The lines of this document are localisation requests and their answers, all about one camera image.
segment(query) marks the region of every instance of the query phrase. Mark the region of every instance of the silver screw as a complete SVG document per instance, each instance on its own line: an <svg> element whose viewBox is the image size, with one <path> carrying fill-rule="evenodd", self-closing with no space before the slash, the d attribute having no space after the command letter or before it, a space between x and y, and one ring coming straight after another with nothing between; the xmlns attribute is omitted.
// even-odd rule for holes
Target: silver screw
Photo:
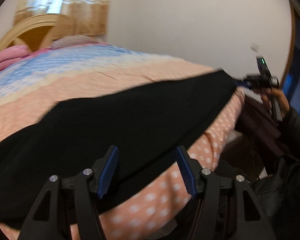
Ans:
<svg viewBox="0 0 300 240"><path fill-rule="evenodd" d="M207 168L204 168L202 171L201 171L204 175L210 175L211 174L211 170L207 169Z"/></svg>
<svg viewBox="0 0 300 240"><path fill-rule="evenodd" d="M56 181L58 180L58 176L57 176L57 175L52 175L52 176L49 178L49 180L50 180L51 182L56 182Z"/></svg>
<svg viewBox="0 0 300 240"><path fill-rule="evenodd" d="M239 182L243 182L243 181L244 181L244 176L238 175L238 176L235 177L235 179L236 179L237 181L239 181Z"/></svg>
<svg viewBox="0 0 300 240"><path fill-rule="evenodd" d="M84 175L90 175L92 173L92 169L85 169L83 170Z"/></svg>

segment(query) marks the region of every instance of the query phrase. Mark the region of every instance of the brown garment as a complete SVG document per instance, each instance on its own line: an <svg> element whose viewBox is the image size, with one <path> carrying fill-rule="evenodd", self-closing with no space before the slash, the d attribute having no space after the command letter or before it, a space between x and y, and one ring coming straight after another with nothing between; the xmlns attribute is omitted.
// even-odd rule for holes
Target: brown garment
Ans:
<svg viewBox="0 0 300 240"><path fill-rule="evenodd" d="M269 110L251 97L246 96L235 129L248 135L256 144L268 174L274 173L277 157L289 153L289 149L278 141L281 133Z"/></svg>

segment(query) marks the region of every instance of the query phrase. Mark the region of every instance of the arched headboard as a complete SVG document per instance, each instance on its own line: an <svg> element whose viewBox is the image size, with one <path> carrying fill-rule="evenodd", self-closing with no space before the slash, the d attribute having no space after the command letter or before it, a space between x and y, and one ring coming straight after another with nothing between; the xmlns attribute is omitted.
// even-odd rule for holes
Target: arched headboard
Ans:
<svg viewBox="0 0 300 240"><path fill-rule="evenodd" d="M27 45L32 52L48 47L57 18L58 14L38 14L19 22L0 40L0 51L13 45Z"/></svg>

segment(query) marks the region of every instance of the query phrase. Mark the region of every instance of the pillow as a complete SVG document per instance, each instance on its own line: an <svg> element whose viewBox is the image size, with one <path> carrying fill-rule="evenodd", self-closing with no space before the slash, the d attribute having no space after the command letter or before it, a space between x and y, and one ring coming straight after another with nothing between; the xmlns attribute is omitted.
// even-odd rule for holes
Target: pillow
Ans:
<svg viewBox="0 0 300 240"><path fill-rule="evenodd" d="M8 59L26 57L30 54L26 45L16 45L0 51L0 62Z"/></svg>
<svg viewBox="0 0 300 240"><path fill-rule="evenodd" d="M22 57L16 57L12 59L7 59L5 61L0 62L0 71L4 70L5 68L9 67L13 63L18 62L19 60L23 59Z"/></svg>
<svg viewBox="0 0 300 240"><path fill-rule="evenodd" d="M85 35L73 35L73 36L67 36L53 41L49 48L61 49L69 46L75 46L75 45L87 44L87 43L98 43L98 41L95 38L88 37Z"/></svg>

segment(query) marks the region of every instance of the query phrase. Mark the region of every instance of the blue gripper pad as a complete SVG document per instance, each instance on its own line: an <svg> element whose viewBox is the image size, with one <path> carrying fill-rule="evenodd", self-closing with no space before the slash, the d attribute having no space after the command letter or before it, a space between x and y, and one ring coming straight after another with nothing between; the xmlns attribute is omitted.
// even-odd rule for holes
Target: blue gripper pad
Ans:
<svg viewBox="0 0 300 240"><path fill-rule="evenodd" d="M200 171L202 170L200 163L197 160L191 159L183 146L177 147L176 159L187 192L193 198L197 197L200 193L198 192Z"/></svg>
<svg viewBox="0 0 300 240"><path fill-rule="evenodd" d="M102 199L103 195L108 192L115 168L119 161L119 149L117 146L110 147L104 158L106 163L99 176L99 187L97 195L99 199Z"/></svg>

